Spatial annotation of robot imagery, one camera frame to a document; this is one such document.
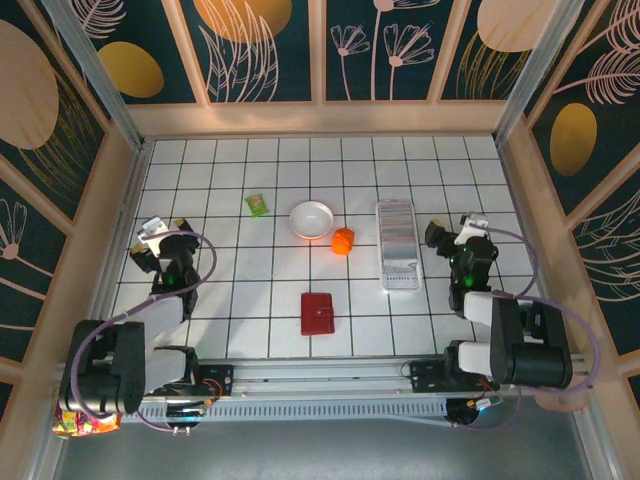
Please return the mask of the red card holder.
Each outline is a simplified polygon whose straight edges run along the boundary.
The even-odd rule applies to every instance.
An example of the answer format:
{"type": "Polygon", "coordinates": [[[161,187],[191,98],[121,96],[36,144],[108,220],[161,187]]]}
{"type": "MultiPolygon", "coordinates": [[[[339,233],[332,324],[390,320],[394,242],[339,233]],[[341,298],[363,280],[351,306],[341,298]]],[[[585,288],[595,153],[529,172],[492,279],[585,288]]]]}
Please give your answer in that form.
{"type": "Polygon", "coordinates": [[[303,293],[301,295],[300,317],[303,336],[333,334],[335,325],[331,294],[303,293]]]}

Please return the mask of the green snack packet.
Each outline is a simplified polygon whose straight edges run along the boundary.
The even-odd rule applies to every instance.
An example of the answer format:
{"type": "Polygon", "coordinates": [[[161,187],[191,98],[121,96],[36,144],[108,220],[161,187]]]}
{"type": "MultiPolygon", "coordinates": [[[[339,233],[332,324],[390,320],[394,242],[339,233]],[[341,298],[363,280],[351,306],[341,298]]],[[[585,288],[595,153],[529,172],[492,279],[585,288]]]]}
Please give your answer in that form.
{"type": "Polygon", "coordinates": [[[270,212],[261,193],[246,197],[245,202],[250,210],[252,218],[261,217],[270,212]]]}

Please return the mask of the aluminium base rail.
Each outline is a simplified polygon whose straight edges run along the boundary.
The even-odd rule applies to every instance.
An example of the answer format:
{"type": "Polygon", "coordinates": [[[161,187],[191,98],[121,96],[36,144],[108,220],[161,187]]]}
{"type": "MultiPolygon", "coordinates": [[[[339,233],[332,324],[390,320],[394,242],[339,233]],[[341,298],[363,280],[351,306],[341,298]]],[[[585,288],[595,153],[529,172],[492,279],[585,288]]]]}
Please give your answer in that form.
{"type": "Polygon", "coordinates": [[[444,360],[444,355],[409,357],[344,357],[293,359],[206,359],[201,365],[232,365],[231,397],[248,400],[338,400],[461,397],[476,393],[414,393],[410,382],[413,361],[444,360]]]}

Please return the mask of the black electronics box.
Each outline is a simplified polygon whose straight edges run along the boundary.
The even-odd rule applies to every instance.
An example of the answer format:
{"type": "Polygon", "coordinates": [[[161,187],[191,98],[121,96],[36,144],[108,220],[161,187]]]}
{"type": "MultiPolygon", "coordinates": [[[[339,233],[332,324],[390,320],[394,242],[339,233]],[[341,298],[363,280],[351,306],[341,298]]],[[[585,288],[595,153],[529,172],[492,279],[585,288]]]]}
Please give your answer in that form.
{"type": "Polygon", "coordinates": [[[165,405],[164,422],[174,436],[190,436],[213,405],[212,399],[200,401],[171,400],[165,405]]]}
{"type": "Polygon", "coordinates": [[[465,431],[497,431],[509,424],[510,418],[505,418],[493,425],[474,426],[481,414],[490,407],[503,402],[500,396],[478,398],[450,398],[446,400],[445,420],[453,427],[465,431]]]}

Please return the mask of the aluminium frame post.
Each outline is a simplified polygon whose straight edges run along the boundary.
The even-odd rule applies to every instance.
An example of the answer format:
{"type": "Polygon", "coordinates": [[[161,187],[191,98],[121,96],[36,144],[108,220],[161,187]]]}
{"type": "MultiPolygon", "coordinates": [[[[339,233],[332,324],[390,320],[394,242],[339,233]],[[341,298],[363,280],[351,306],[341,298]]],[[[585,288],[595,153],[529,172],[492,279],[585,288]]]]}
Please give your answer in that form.
{"type": "Polygon", "coordinates": [[[142,150],[142,137],[126,104],[115,88],[97,51],[66,0],[42,0],[50,18],[56,23],[74,58],[79,62],[98,97],[111,115],[125,140],[135,153],[142,150]]]}
{"type": "Polygon", "coordinates": [[[545,30],[529,55],[499,119],[494,135],[498,150],[501,150],[509,140],[525,107],[576,23],[584,1],[559,0],[545,30]]]}

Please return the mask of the white bowl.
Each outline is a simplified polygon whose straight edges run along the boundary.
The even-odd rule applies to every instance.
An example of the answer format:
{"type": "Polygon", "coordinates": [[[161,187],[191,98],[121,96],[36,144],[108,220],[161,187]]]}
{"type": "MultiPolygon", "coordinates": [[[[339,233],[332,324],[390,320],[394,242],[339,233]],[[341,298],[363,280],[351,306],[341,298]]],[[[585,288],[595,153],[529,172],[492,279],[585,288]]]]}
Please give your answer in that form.
{"type": "Polygon", "coordinates": [[[316,240],[325,236],[332,228],[334,216],[323,203],[306,201],[297,205],[289,215],[292,231],[306,240],[316,240]]]}

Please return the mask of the clear plastic card tray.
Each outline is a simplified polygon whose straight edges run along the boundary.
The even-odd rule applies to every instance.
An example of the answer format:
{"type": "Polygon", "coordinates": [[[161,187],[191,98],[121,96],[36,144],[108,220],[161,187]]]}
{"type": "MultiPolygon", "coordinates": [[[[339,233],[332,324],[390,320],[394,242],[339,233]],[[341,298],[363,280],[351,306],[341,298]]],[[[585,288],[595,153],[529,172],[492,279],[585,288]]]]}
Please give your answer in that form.
{"type": "Polygon", "coordinates": [[[376,204],[377,245],[382,289],[413,294],[422,287],[419,241],[413,205],[386,199],[376,204]]]}

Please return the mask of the orange toy fruit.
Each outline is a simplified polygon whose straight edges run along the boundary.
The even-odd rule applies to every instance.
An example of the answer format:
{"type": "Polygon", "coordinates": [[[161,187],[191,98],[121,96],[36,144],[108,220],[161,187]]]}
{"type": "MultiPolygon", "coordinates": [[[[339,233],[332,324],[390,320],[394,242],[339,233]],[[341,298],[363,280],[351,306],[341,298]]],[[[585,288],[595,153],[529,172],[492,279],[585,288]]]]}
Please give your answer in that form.
{"type": "Polygon", "coordinates": [[[349,228],[337,229],[332,237],[331,250],[337,255],[347,256],[353,249],[355,232],[349,228]]]}

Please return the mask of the colourful snack bag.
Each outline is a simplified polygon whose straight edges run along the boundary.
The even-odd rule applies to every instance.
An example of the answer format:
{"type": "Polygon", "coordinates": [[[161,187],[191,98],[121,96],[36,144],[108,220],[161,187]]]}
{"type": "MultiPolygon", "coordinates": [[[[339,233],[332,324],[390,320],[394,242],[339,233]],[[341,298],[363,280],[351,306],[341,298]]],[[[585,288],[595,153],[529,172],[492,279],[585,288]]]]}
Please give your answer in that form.
{"type": "Polygon", "coordinates": [[[85,437],[117,431],[121,426],[121,414],[110,415],[106,419],[95,419],[83,412],[62,409],[54,403],[52,431],[58,437],[85,437]]]}

